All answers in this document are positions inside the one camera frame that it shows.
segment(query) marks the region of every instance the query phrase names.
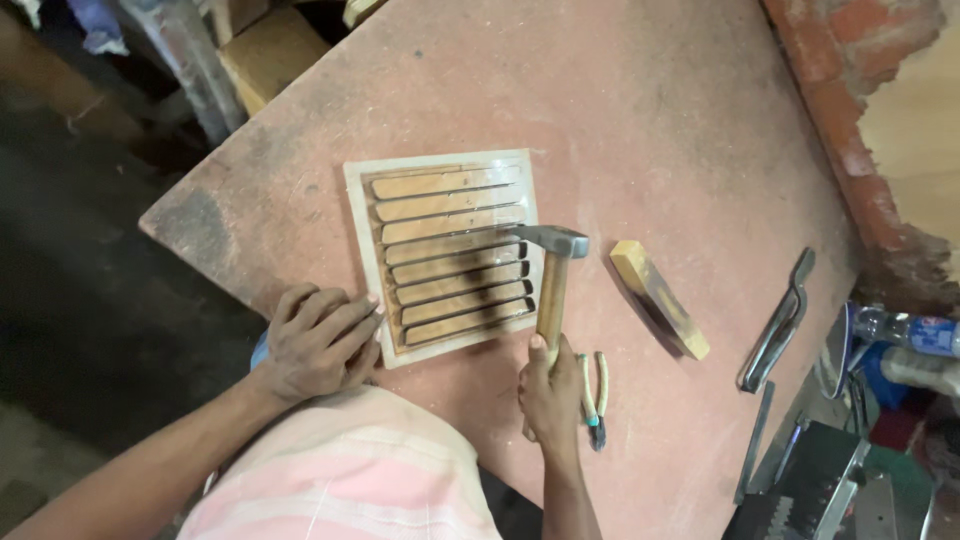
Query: wooden hammer handle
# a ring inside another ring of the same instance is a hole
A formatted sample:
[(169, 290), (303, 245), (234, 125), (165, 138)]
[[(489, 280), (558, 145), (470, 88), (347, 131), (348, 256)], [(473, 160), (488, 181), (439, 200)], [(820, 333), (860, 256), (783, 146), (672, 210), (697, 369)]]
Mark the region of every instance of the wooden hammer handle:
[[(537, 333), (546, 340), (547, 365), (553, 371), (560, 352), (560, 333), (564, 323), (564, 298), (566, 298), (566, 269), (570, 259), (546, 252), (543, 258), (543, 280), (540, 282), (540, 305), (537, 307)], [(537, 437), (523, 420), (523, 436), (530, 442)]]

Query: pliers handle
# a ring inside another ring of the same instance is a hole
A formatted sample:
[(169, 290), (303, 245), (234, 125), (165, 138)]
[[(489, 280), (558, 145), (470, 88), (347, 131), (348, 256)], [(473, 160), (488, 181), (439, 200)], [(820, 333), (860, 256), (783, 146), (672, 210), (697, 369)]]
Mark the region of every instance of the pliers handle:
[(607, 413), (607, 397), (609, 395), (608, 384), (610, 383), (610, 372), (607, 368), (607, 358), (603, 353), (597, 351), (594, 353), (597, 360), (597, 370), (600, 374), (600, 382), (597, 388), (599, 396), (594, 403), (593, 393), (590, 391), (590, 369), (587, 364), (587, 355), (577, 355), (577, 361), (580, 368), (584, 371), (584, 393), (581, 403), (584, 406), (584, 418), (590, 430), (590, 446), (600, 452), (607, 445), (607, 428), (604, 426), (603, 417)]

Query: right hand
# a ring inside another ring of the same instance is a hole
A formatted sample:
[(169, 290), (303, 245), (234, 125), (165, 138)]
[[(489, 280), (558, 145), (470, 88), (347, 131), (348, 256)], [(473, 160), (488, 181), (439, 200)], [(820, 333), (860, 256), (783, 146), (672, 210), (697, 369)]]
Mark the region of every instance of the right hand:
[(580, 408), (583, 371), (562, 334), (552, 371), (547, 365), (546, 340), (538, 333), (530, 338), (529, 355), (530, 362), (520, 371), (517, 390), (520, 410), (544, 454), (576, 457), (577, 427), (583, 416)]
[(383, 311), (375, 295), (350, 302), (341, 288), (297, 285), (280, 298), (251, 377), (286, 406), (359, 386), (380, 356)]

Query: person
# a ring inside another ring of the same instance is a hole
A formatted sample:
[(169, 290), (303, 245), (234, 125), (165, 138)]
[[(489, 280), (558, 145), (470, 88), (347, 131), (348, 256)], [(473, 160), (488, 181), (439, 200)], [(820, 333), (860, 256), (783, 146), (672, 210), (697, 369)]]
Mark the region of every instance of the person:
[[(205, 479), (212, 486), (181, 539), (499, 538), (469, 442), (362, 384), (380, 354), (383, 311), (373, 295), (288, 290), (248, 375), (81, 480), (9, 540), (148, 539)], [(543, 454), (542, 537), (600, 540), (578, 454), (582, 372), (565, 337), (550, 373), (541, 336), (529, 354), (518, 400)]]

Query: workbench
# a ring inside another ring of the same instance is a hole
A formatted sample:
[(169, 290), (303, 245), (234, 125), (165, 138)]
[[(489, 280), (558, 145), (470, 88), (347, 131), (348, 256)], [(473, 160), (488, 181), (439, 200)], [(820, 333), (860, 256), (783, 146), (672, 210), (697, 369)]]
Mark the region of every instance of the workbench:
[[(512, 148), (530, 149), (540, 222), (591, 240), (570, 264), (564, 330), (610, 364), (606, 450), (581, 431), (605, 537), (719, 538), (760, 402), (738, 377), (790, 270), (805, 246), (816, 250), (809, 309), (771, 376), (772, 426), (856, 263), (827, 159), (756, 0), (392, 0), (141, 227), (269, 317), (291, 283), (365, 289), (345, 161)], [(670, 355), (625, 300), (607, 258), (620, 239), (652, 255), (709, 341), (706, 359)], [(541, 503), (540, 449), (520, 434), (516, 403), (530, 331), (376, 379)]]

